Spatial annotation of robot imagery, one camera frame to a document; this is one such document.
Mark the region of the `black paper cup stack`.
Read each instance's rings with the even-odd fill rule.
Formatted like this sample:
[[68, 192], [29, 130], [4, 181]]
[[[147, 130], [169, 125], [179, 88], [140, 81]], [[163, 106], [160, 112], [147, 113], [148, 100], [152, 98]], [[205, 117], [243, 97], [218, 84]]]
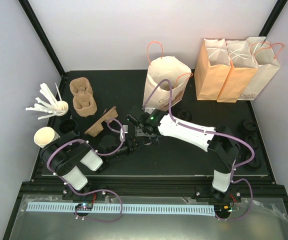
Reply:
[[74, 132], [77, 136], [80, 135], [80, 131], [78, 130], [78, 126], [75, 120], [73, 119], [65, 119], [59, 125], [59, 132], [64, 135], [69, 132]]

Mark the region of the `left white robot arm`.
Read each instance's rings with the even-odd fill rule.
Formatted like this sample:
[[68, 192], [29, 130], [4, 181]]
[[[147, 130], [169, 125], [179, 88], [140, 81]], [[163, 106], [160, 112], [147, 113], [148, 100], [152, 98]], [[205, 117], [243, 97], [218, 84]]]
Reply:
[[85, 200], [91, 195], [92, 188], [80, 167], [100, 173], [109, 166], [111, 159], [128, 156], [141, 145], [132, 136], [126, 135], [124, 140], [118, 140], [105, 135], [94, 150], [86, 140], [70, 131], [43, 147], [39, 156], [49, 171], [69, 184], [79, 199]]

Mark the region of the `single black paper cup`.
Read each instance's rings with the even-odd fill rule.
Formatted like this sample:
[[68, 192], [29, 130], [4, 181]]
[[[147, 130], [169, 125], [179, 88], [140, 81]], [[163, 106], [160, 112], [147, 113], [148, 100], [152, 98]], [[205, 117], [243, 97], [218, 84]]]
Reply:
[[101, 154], [108, 154], [116, 150], [118, 146], [119, 144], [113, 135], [105, 135], [98, 144], [98, 151]]

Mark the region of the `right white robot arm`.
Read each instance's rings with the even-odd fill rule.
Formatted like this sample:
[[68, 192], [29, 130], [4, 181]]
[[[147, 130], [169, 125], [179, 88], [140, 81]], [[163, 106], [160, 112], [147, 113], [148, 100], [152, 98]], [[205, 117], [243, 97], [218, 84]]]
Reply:
[[229, 131], [229, 128], [224, 125], [218, 128], [201, 126], [180, 121], [171, 113], [159, 109], [148, 113], [136, 106], [128, 112], [126, 119], [141, 129], [147, 137], [172, 137], [204, 150], [208, 153], [213, 168], [212, 198], [222, 202], [230, 195], [232, 170], [240, 146], [230, 136], [225, 135], [225, 131]]

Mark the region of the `printed Cream Bear paper bag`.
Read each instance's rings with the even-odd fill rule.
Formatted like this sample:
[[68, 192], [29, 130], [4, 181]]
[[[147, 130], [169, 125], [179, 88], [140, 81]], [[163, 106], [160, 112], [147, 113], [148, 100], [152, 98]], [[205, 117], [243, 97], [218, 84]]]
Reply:
[[[158, 44], [161, 48], [160, 57], [150, 58], [150, 46]], [[155, 110], [167, 111], [183, 98], [192, 70], [174, 56], [165, 56], [163, 45], [151, 41], [146, 50], [148, 69], [146, 74], [143, 105]]]

